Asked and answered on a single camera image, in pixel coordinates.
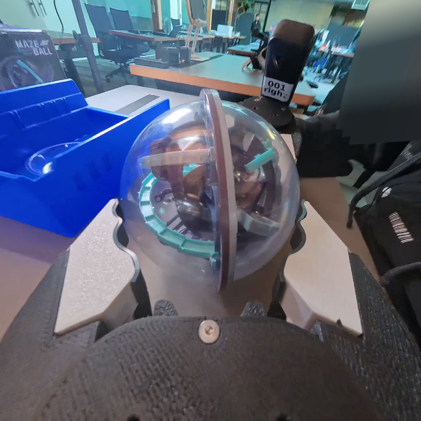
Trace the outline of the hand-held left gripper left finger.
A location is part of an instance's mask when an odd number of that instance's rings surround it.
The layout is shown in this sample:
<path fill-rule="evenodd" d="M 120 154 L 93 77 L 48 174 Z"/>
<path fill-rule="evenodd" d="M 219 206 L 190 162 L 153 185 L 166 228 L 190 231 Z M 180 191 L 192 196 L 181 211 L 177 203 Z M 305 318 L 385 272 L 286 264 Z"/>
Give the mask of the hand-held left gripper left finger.
<path fill-rule="evenodd" d="M 68 250 L 54 332 L 94 322 L 112 330 L 152 315 L 150 297 L 118 200 L 110 200 Z"/>

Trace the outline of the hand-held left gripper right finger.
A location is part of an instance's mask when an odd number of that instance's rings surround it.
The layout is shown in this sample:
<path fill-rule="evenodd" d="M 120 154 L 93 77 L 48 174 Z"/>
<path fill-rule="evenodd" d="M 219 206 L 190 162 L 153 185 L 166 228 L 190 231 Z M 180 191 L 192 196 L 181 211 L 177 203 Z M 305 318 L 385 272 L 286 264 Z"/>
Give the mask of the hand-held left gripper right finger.
<path fill-rule="evenodd" d="M 350 251 L 307 201 L 302 201 L 282 263 L 275 299 L 286 321 L 310 331 L 317 322 L 359 337 L 362 322 Z"/>

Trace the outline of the blue plastic bin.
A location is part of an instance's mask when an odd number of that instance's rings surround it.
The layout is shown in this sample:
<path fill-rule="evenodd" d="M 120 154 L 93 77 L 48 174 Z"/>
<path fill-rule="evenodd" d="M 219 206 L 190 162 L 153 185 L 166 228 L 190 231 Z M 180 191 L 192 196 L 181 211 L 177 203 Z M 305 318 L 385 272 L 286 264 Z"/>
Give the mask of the blue plastic bin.
<path fill-rule="evenodd" d="M 72 80 L 1 92 L 1 217 L 75 237 L 119 195 L 126 157 L 145 127 L 170 109 L 165 99 L 138 115 L 90 107 Z M 81 141 L 54 171 L 25 169 L 33 153 Z"/>

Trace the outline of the clear plastic maze ball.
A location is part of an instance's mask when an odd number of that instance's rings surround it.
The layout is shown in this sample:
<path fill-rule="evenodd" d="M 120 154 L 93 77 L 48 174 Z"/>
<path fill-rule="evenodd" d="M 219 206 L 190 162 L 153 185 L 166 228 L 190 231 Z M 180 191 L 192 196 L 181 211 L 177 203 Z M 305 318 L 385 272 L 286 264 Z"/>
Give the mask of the clear plastic maze ball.
<path fill-rule="evenodd" d="M 281 135 L 204 89 L 139 134 L 123 166 L 129 245 L 169 276 L 216 291 L 268 263 L 289 239 L 300 182 Z"/>

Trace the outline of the clear plastic ball stand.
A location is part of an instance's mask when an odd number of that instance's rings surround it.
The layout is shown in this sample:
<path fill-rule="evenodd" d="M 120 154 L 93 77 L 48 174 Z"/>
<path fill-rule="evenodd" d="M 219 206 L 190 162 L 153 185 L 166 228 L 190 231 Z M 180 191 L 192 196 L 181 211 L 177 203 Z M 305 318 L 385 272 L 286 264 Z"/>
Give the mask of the clear plastic ball stand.
<path fill-rule="evenodd" d="M 75 149 L 81 143 L 81 141 L 72 141 L 45 147 L 29 156 L 25 162 L 25 169 L 34 175 L 49 174 L 54 171 L 58 158 Z"/>

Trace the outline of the long pale desk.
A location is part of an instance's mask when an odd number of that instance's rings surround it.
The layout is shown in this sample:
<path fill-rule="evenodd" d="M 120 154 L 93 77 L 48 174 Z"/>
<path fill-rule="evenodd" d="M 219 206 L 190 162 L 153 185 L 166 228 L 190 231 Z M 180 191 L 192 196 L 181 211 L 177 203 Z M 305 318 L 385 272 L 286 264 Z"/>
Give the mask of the long pale desk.
<path fill-rule="evenodd" d="M 153 80 L 157 89 L 176 93 L 199 95 L 202 88 L 210 88 L 237 97 L 260 96 L 263 71 L 252 66 L 243 67 L 245 56 L 204 52 L 200 54 L 209 60 L 190 63 L 187 67 L 166 69 L 130 65 L 130 72 L 138 80 Z"/>

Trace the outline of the black backpack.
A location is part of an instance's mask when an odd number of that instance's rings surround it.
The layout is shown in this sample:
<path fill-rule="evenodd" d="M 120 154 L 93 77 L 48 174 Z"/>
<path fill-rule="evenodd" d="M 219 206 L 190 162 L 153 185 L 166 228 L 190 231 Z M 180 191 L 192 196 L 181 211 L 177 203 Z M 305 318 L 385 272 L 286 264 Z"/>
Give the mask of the black backpack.
<path fill-rule="evenodd" d="M 410 332 L 421 337 L 420 140 L 409 142 L 389 170 L 350 204 L 381 284 Z"/>

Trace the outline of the dark blue cardboard box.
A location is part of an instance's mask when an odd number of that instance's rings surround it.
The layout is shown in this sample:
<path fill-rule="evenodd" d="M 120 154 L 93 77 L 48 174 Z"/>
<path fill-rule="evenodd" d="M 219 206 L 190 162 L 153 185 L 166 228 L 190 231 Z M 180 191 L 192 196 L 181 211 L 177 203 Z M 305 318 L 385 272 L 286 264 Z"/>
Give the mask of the dark blue cardboard box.
<path fill-rule="evenodd" d="M 0 25 L 0 91 L 66 79 L 46 30 Z"/>

